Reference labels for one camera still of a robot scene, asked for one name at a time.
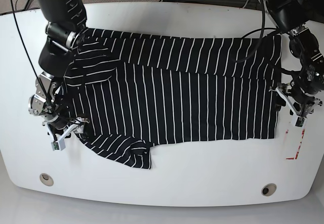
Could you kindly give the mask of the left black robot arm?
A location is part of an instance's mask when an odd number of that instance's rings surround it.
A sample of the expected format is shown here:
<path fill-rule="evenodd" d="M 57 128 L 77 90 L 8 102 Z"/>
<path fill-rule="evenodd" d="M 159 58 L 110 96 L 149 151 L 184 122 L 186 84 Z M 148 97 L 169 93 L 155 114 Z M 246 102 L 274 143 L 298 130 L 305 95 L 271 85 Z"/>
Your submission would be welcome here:
<path fill-rule="evenodd" d="M 300 71 L 287 71 L 271 63 L 273 69 L 292 78 L 290 83 L 278 83 L 271 90 L 289 106 L 291 125 L 302 127 L 306 124 L 308 114 L 313 112 L 315 106 L 321 105 L 321 100 L 315 95 L 323 91 L 323 54 L 315 35 L 305 27 L 308 18 L 297 0 L 260 1 L 277 32 L 289 36 L 290 52 L 300 60 Z"/>

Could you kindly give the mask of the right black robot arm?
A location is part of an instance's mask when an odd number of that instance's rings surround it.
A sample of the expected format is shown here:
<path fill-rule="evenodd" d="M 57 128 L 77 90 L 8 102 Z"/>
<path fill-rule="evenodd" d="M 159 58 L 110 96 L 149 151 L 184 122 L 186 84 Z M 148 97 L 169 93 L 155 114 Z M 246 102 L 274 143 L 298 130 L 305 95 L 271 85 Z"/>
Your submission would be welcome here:
<path fill-rule="evenodd" d="M 83 133 L 89 123 L 86 118 L 69 118 L 65 97 L 58 94 L 77 47 L 84 39 L 87 14 L 82 0 L 38 2 L 48 21 L 47 40 L 38 60 L 43 72 L 36 78 L 36 92 L 29 99 L 29 113 L 43 118 L 53 150 L 63 150 L 65 138 L 72 132 Z"/>

